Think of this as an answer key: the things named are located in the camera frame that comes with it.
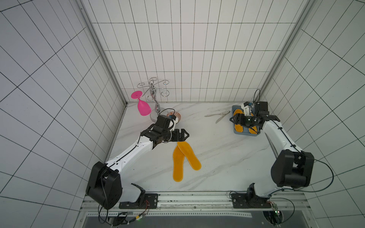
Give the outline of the yellow insole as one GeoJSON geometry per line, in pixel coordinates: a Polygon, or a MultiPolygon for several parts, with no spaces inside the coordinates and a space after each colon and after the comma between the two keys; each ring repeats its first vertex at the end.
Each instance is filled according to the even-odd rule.
{"type": "Polygon", "coordinates": [[[174,149],[173,152],[173,180],[175,182],[181,182],[183,180],[183,164],[185,160],[185,155],[180,150],[178,146],[174,149]]]}
{"type": "Polygon", "coordinates": [[[191,167],[196,171],[200,170],[202,165],[201,165],[199,159],[196,157],[190,144],[188,142],[178,142],[177,145],[178,145],[180,151],[187,158],[191,167]]]}
{"type": "MultiPolygon", "coordinates": [[[[233,115],[236,115],[236,114],[243,114],[243,111],[241,109],[236,109],[233,113],[233,115]]],[[[243,127],[239,124],[236,124],[234,126],[235,128],[235,131],[238,132],[238,133],[242,133],[243,132],[243,127]]]]}
{"type": "Polygon", "coordinates": [[[255,135],[257,135],[259,132],[258,132],[257,127],[256,127],[256,126],[254,126],[254,127],[250,127],[250,129],[249,129],[249,133],[250,133],[250,134],[255,134],[255,135]]]}

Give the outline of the yellow insole bottom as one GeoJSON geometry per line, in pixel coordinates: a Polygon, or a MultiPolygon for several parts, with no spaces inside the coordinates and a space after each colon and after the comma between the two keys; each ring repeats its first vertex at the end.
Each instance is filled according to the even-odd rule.
{"type": "Polygon", "coordinates": [[[180,150],[178,146],[174,149],[173,152],[173,180],[175,182],[181,182],[183,180],[183,164],[185,160],[185,155],[180,150]]]}

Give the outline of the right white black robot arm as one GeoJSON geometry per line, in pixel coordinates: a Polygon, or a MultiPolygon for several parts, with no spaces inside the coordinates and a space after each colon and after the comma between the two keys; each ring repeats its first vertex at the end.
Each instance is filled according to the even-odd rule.
{"type": "Polygon", "coordinates": [[[304,152],[289,137],[280,119],[271,115],[267,102],[246,102],[232,106],[230,121],[238,135],[265,135],[272,153],[273,165],[265,177],[251,184],[251,195],[268,198],[276,191],[308,187],[311,181],[314,156],[304,152]]]}

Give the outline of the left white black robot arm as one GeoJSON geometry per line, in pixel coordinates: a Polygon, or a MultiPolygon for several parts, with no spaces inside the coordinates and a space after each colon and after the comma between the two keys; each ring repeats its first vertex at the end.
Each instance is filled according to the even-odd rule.
{"type": "Polygon", "coordinates": [[[128,184],[123,175],[142,155],[155,149],[160,143],[184,142],[189,134],[185,129],[176,129],[180,118],[159,115],[157,121],[142,131],[138,140],[117,157],[106,163],[98,161],[92,167],[86,186],[86,195],[106,210],[117,204],[128,209],[145,206],[145,190],[135,183],[128,184]]]}

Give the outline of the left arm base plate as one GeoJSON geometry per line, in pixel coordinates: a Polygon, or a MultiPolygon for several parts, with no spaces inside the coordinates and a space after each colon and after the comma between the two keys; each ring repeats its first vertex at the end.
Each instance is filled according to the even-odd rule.
{"type": "Polygon", "coordinates": [[[141,209],[156,209],[158,203],[158,194],[145,193],[141,194],[136,202],[120,202],[119,209],[141,210],[141,209]]]}

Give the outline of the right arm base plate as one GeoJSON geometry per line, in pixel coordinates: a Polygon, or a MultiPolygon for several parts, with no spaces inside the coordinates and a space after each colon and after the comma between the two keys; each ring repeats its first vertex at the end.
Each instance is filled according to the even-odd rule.
{"type": "Polygon", "coordinates": [[[271,204],[268,198],[256,196],[255,194],[231,192],[229,195],[234,209],[270,209],[271,204]]]}

